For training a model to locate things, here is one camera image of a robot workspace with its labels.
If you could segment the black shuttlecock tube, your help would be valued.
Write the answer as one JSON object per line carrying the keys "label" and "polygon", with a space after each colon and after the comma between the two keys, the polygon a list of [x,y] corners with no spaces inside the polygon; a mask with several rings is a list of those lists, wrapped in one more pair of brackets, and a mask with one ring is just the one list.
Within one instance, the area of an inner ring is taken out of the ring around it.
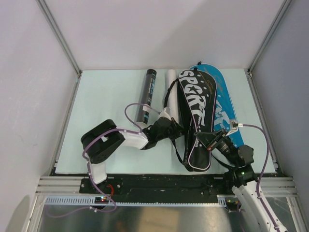
{"label": "black shuttlecock tube", "polygon": [[141,89],[140,99],[138,105],[138,110],[136,114],[136,123],[142,128],[146,128],[149,120],[150,109],[145,105],[151,106],[155,80],[157,72],[154,69],[148,69],[143,80],[143,85]]}

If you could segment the white shuttlecock tube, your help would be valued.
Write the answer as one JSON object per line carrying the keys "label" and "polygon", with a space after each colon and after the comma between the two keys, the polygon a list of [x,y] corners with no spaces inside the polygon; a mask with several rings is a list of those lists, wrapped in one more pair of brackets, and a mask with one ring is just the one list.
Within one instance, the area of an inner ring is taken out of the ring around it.
{"label": "white shuttlecock tube", "polygon": [[[171,84],[178,79],[175,70],[170,69],[165,74],[165,82],[167,90],[170,88]],[[177,98],[177,83],[175,82],[168,97],[167,107],[169,108],[169,115],[174,118],[174,120],[179,123],[179,110],[178,110],[178,98]]]}

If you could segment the blue racket bag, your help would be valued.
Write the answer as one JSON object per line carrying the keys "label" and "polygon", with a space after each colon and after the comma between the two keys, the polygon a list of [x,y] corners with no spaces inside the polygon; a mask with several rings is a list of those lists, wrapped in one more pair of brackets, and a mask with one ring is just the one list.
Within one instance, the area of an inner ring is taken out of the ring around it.
{"label": "blue racket bag", "polygon": [[223,74],[215,66],[210,64],[200,63],[191,66],[190,69],[197,69],[210,74],[217,83],[217,99],[214,117],[214,130],[219,131],[225,129],[227,132],[231,131],[230,121],[236,120],[236,114],[231,101],[227,85]]}

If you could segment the black racket bag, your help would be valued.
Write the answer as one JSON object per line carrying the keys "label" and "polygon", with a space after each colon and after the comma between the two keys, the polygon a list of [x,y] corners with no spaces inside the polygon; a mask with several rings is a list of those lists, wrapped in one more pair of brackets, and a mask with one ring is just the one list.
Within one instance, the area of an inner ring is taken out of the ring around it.
{"label": "black racket bag", "polygon": [[184,154],[180,158],[181,163],[190,172],[206,172],[211,167],[212,152],[201,144],[194,133],[215,132],[217,83],[206,72],[197,69],[183,70],[166,92],[165,107],[175,82],[177,83],[179,124],[188,130],[184,136]]}

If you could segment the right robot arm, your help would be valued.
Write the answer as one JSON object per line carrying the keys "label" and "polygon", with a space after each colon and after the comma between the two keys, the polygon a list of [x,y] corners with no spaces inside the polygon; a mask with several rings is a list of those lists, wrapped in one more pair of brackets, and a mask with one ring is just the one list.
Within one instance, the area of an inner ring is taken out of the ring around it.
{"label": "right robot arm", "polygon": [[286,232],[287,228],[276,216],[260,188],[260,179],[251,164],[253,148],[248,145],[236,147],[228,132],[196,132],[195,137],[209,151],[217,149],[233,166],[225,173],[223,188],[235,194],[241,203],[249,225],[256,232]]}

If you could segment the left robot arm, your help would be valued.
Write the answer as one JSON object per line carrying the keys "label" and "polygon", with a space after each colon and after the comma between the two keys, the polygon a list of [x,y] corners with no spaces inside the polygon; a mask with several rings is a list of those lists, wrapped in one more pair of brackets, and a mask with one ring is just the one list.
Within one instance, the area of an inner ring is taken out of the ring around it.
{"label": "left robot arm", "polygon": [[141,131],[118,128],[107,119],[81,137],[82,156],[86,160],[90,187],[97,193],[107,188],[105,161],[121,146],[148,150],[164,139],[175,141],[184,135],[184,128],[174,118],[165,116]]}

